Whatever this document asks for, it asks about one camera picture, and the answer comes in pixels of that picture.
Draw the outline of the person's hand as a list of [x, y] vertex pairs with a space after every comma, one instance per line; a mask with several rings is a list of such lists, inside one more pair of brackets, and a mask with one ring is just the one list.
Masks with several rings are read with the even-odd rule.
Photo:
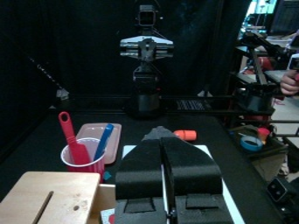
[[295, 95], [299, 93], [299, 72], [287, 70], [280, 80], [280, 90], [284, 95]]

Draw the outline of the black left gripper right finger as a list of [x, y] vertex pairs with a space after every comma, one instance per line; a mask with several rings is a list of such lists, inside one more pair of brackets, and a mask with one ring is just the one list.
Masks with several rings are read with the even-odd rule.
[[160, 136], [160, 152], [169, 224], [233, 224], [211, 156], [168, 129]]

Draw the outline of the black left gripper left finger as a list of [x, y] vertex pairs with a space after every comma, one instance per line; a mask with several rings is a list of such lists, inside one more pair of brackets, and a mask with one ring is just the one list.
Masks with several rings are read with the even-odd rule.
[[152, 128], [124, 155], [116, 172], [116, 224], [165, 224], [161, 138], [163, 126]]

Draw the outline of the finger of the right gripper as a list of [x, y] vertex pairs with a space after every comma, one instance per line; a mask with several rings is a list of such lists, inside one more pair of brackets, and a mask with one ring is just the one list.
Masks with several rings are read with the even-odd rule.
[[145, 42], [147, 39], [144, 38], [141, 41], [137, 42], [137, 47], [139, 47], [139, 59], [143, 62], [147, 62], [147, 48], [145, 48]]
[[147, 44], [148, 44], [148, 47], [147, 47], [147, 56], [145, 56], [145, 60], [151, 62], [151, 61], [155, 60], [155, 48], [156, 48], [156, 42], [149, 38]]

